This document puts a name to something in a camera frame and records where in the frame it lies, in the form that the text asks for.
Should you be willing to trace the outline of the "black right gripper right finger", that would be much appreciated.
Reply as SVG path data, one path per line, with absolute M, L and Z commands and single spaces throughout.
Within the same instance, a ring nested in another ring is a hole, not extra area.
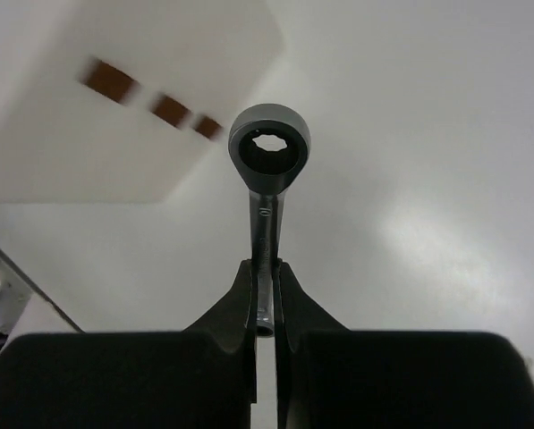
M 274 310 L 281 428 L 534 428 L 534 382 L 503 336 L 350 330 L 284 262 Z

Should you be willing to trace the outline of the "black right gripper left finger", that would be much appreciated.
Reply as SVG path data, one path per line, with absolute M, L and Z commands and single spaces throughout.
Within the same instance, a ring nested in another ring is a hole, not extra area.
M 180 332 L 19 336 L 0 353 L 0 428 L 247 428 L 256 307 L 245 261 Z

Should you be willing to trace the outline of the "small combination wrench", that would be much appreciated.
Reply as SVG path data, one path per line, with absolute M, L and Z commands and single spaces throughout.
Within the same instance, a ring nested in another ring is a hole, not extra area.
M 258 287 L 257 335 L 275 333 L 274 283 L 287 189 L 309 159 L 310 132 L 293 109 L 258 104 L 228 134 L 228 153 L 250 195 L 252 279 Z

